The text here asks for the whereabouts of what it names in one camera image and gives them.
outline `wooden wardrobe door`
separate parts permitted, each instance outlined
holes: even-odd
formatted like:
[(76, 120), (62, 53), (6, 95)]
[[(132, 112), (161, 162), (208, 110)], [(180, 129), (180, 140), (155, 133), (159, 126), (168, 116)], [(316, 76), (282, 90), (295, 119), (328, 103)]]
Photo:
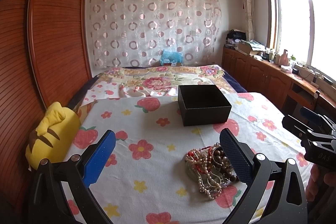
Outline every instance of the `wooden wardrobe door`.
[(29, 0), (28, 39), (39, 92), (48, 107), (67, 105), (91, 78), (84, 0)]
[(44, 114), (26, 54), (26, 6), (0, 0), (0, 192), (17, 211), (31, 178), (28, 135)]

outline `finger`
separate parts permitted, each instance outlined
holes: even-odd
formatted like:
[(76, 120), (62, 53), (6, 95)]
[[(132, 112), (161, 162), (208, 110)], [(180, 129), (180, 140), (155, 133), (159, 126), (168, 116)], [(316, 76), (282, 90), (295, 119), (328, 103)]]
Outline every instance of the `finger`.
[(309, 190), (308, 189), (306, 189), (306, 199), (307, 199), (307, 201), (308, 202), (313, 202), (314, 201), (314, 199), (315, 199), (315, 196), (313, 196), (312, 194), (311, 194), (311, 192), (309, 192)]
[(312, 177), (309, 178), (306, 190), (308, 190), (314, 197), (319, 191), (318, 185), (313, 181)]
[(310, 170), (310, 177), (313, 179), (313, 181), (316, 182), (319, 179), (319, 176), (320, 176), (319, 167), (316, 164), (314, 164)]
[(330, 173), (325, 174), (324, 182), (326, 185), (329, 185), (331, 187), (336, 187), (336, 172), (330, 172)]

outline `window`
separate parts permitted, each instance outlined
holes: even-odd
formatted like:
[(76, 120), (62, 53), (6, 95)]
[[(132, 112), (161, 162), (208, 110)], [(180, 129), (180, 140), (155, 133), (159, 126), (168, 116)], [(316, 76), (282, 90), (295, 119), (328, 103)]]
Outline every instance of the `window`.
[(269, 0), (272, 7), (268, 47), (288, 51), (298, 62), (336, 79), (336, 0)]

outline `black box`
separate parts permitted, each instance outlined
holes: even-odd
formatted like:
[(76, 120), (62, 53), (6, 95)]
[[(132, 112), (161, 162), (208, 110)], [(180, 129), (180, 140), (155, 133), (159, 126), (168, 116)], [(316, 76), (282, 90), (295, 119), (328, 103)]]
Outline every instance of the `black box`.
[(232, 107), (216, 85), (179, 85), (178, 104), (184, 126), (226, 122)]

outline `metal screw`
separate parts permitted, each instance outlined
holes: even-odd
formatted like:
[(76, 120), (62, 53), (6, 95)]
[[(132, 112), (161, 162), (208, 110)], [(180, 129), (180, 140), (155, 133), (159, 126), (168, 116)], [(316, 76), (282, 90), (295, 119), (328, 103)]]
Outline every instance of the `metal screw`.
[(258, 160), (265, 160), (266, 159), (265, 155), (261, 154), (261, 153), (257, 154), (256, 157), (257, 157)]
[(40, 161), (40, 165), (46, 165), (48, 163), (48, 159), (42, 159)]
[(75, 155), (72, 155), (72, 156), (71, 156), (71, 160), (72, 160), (72, 161), (77, 161), (77, 160), (79, 160), (80, 157), (81, 157), (80, 155), (75, 154)]
[(295, 160), (292, 159), (292, 158), (289, 158), (289, 159), (288, 159), (288, 163), (291, 164), (291, 165), (296, 165)]

